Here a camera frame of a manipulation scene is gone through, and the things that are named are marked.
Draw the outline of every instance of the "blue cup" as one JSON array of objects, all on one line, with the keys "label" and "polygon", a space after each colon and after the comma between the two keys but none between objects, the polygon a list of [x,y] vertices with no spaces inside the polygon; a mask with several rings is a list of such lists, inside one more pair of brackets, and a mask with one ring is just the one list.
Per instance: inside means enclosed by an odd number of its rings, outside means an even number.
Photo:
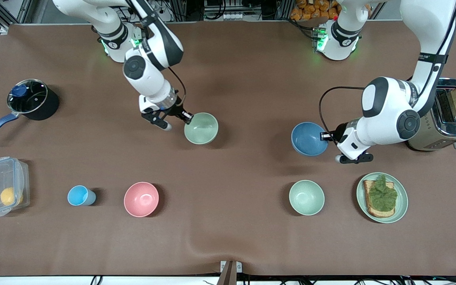
[{"label": "blue cup", "polygon": [[96,201],[96,194],[85,186],[77,185],[68,192],[68,202],[72,206],[89,206]]},{"label": "blue cup", "polygon": [[311,122],[300,123],[291,132],[291,144],[295,151],[302,155],[320,155],[328,146],[328,141],[321,140],[321,133],[324,131],[318,124]]}]

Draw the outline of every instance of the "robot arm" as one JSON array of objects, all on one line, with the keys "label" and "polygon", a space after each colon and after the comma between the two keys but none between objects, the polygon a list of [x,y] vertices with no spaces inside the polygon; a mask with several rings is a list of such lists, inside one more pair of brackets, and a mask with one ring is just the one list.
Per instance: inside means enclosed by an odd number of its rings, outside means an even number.
[{"label": "robot arm", "polygon": [[[53,1],[62,13],[90,22],[102,38],[107,54],[124,63],[125,78],[141,94],[139,107],[144,119],[164,130],[171,129],[164,120],[168,115],[190,123],[192,114],[185,112],[182,100],[160,72],[179,63],[184,49],[146,0]],[[142,38],[141,29],[121,22],[110,6],[132,8],[143,28],[148,27],[153,36]]]},{"label": "robot arm", "polygon": [[402,0],[402,20],[420,41],[411,81],[379,77],[362,93],[363,117],[345,126],[337,147],[351,161],[375,144],[411,139],[434,103],[435,89],[456,30],[456,0]]},{"label": "robot arm", "polygon": [[332,60],[346,59],[355,50],[358,34],[369,18],[369,3],[388,0],[338,0],[342,6],[337,20],[328,20],[320,25],[325,29],[324,38],[316,43],[316,50]]}]

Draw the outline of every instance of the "clear food container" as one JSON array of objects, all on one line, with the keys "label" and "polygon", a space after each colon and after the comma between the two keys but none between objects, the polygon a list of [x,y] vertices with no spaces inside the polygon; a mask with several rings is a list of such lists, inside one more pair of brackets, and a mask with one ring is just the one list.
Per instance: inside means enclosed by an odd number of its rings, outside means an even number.
[{"label": "clear food container", "polygon": [[29,205],[29,169],[16,158],[0,158],[0,217]]}]

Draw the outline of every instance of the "sandwich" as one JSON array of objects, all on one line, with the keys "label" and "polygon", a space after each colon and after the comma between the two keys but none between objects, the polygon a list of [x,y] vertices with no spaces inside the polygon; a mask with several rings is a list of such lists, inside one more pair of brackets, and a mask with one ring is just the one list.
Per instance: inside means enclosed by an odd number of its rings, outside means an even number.
[{"label": "sandwich", "polygon": [[381,175],[376,181],[364,180],[365,202],[369,214],[377,218],[389,218],[395,214],[397,191],[393,189],[393,182],[387,182]]}]

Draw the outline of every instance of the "blue lid knob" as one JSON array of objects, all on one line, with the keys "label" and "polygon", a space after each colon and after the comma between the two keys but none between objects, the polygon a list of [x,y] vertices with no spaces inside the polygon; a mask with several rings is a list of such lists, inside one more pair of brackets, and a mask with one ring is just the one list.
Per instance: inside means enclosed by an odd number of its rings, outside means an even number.
[{"label": "blue lid knob", "polygon": [[24,84],[14,86],[11,89],[11,95],[13,95],[14,97],[22,97],[22,96],[26,95],[26,93],[27,93],[27,87]]}]

